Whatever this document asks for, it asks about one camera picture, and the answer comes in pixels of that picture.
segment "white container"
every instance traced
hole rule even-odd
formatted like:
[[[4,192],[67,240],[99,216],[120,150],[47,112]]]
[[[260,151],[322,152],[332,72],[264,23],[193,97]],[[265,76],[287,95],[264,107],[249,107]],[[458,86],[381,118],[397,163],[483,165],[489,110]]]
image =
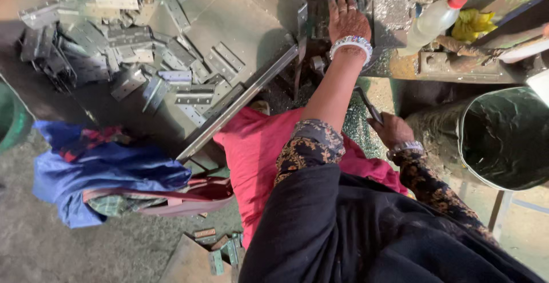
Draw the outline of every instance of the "white container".
[[[467,0],[439,0],[414,20],[408,31],[408,45],[398,48],[399,55],[414,55],[433,41],[441,32],[451,27],[460,15]]]

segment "woman's right hand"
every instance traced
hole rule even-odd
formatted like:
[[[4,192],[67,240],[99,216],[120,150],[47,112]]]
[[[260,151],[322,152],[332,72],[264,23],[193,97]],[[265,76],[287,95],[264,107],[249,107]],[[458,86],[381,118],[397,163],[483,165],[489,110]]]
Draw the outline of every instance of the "woman's right hand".
[[[364,14],[358,12],[355,0],[328,0],[332,44],[346,36],[360,36],[370,41],[372,29]]]
[[[398,144],[415,140],[412,128],[403,118],[386,112],[381,112],[381,116],[383,125],[372,118],[368,118],[368,123],[388,149],[392,150]]]

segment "checkered cloth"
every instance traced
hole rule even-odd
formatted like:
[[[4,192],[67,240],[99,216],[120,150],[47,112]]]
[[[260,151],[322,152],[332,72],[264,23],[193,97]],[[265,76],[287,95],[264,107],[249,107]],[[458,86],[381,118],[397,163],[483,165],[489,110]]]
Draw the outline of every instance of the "checkered cloth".
[[[120,217],[126,212],[135,212],[167,201],[167,198],[150,198],[139,195],[108,195],[88,200],[93,210],[104,216]]]

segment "white bangle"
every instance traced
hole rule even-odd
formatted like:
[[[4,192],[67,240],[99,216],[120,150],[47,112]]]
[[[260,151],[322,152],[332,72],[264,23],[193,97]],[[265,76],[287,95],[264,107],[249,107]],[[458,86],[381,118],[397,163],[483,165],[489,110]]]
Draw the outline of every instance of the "white bangle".
[[[345,46],[345,45],[353,45],[362,48],[364,52],[366,53],[366,60],[364,61],[363,67],[370,61],[370,57],[372,55],[372,45],[366,40],[365,38],[361,36],[356,35],[349,35],[342,39],[339,39],[335,41],[335,43],[332,45],[332,48],[330,48],[330,59],[334,59],[335,51],[338,50],[338,48]]]

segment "wristwatch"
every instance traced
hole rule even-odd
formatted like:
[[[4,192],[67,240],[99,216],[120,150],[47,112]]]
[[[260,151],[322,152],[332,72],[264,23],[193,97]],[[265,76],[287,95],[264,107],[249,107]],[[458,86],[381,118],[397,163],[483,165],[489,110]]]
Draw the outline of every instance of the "wristwatch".
[[[403,150],[408,150],[408,149],[416,149],[416,150],[423,151],[423,146],[418,141],[405,141],[401,144],[394,146],[393,149],[390,149],[389,151],[387,151],[387,158],[392,161],[395,158],[395,155],[397,153]]]

